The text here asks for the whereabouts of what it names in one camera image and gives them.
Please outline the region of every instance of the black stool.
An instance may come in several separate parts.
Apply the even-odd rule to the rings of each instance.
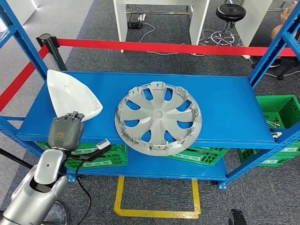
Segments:
[[[228,31],[229,24],[231,24],[231,28],[233,28],[235,22],[246,16],[246,10],[236,4],[224,4],[218,7],[216,10],[216,14],[221,20],[226,21],[226,23],[222,31],[214,32],[206,42],[208,43],[208,40],[211,39],[217,45],[232,45],[234,42],[234,36]]]

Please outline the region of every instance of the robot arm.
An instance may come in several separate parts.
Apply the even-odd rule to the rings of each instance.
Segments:
[[[54,118],[48,135],[51,149],[44,151],[11,196],[0,225],[40,225],[66,188],[69,178],[62,165],[76,150],[82,135],[84,116],[78,112]],[[110,143],[97,145],[89,160],[106,153]]]

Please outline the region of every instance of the blue shelf post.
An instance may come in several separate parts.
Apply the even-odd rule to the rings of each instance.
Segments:
[[[25,32],[23,26],[13,13],[6,0],[0,0],[0,18],[8,28],[0,36],[0,48],[5,45],[10,38],[14,36],[17,43],[28,56],[34,67],[43,78],[46,79],[47,68],[39,56],[38,51]],[[23,120],[18,117],[0,116],[0,132],[24,147],[26,150],[40,157],[42,150],[34,142],[22,141],[17,137],[17,129],[9,123],[8,120]]]
[[[283,27],[276,35],[264,56],[256,66],[249,77],[251,86],[254,89],[265,73],[283,50],[289,46],[300,60],[300,45],[292,35],[300,28],[300,3],[298,3],[287,18]],[[219,189],[225,189],[226,184],[235,180],[257,165],[259,165],[269,157],[277,154],[283,148],[300,139],[300,121],[289,129],[286,129],[276,141],[279,144],[271,150],[261,150],[257,154],[243,162],[240,166],[227,175],[225,181],[219,181]]]
[[[47,66],[6,0],[0,0],[0,18],[8,27],[5,38],[0,38],[0,47],[14,36],[41,78],[45,80]]]
[[[0,47],[14,36],[23,50],[30,59],[35,69],[44,79],[46,79],[47,66],[38,55],[38,51],[30,41],[21,24],[11,11],[5,0],[0,0],[0,17],[8,27],[8,30],[0,36]],[[265,54],[256,65],[249,77],[252,88],[255,88],[260,79],[273,63],[279,53],[286,45],[289,46],[295,56],[300,60],[300,47],[292,36],[300,27],[300,3],[297,4],[290,16],[283,24],[279,33],[271,42]],[[42,150],[34,142],[23,141],[17,136],[17,129],[8,120],[23,120],[17,117],[0,116],[0,132],[36,155],[40,156]],[[247,171],[249,171],[274,154],[278,153],[283,148],[289,146],[300,139],[300,121],[289,129],[285,129],[283,134],[276,140],[275,147],[270,150],[261,150],[242,165],[217,180],[219,189],[225,189],[226,185],[235,180]]]

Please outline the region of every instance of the hubcap center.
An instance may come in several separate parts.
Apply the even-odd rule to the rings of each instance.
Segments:
[[[162,112],[161,110],[155,110],[155,117],[158,119],[161,119],[162,118]]]

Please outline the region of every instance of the table leg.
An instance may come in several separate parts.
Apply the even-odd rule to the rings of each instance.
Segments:
[[[190,37],[192,45],[198,45],[210,0],[195,0],[190,25]]]
[[[115,20],[117,21],[119,41],[126,41],[127,36],[127,15],[125,0],[114,0]]]

